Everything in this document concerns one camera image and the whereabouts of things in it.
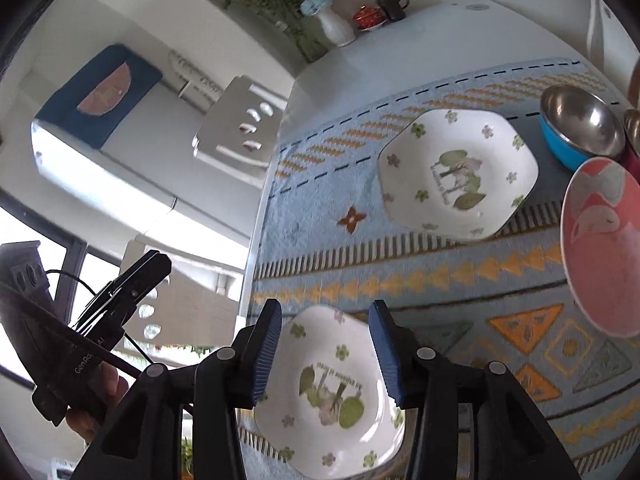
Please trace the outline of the person's left hand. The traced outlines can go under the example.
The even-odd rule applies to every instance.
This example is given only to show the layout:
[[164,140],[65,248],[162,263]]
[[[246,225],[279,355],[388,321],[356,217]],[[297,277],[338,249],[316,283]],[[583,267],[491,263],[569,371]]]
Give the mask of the person's left hand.
[[[114,366],[103,362],[101,364],[101,385],[96,396],[103,405],[104,414],[116,408],[128,389],[128,382],[119,375],[119,371]],[[66,425],[88,444],[93,441],[102,427],[102,424],[90,413],[77,408],[67,410],[65,421]]]

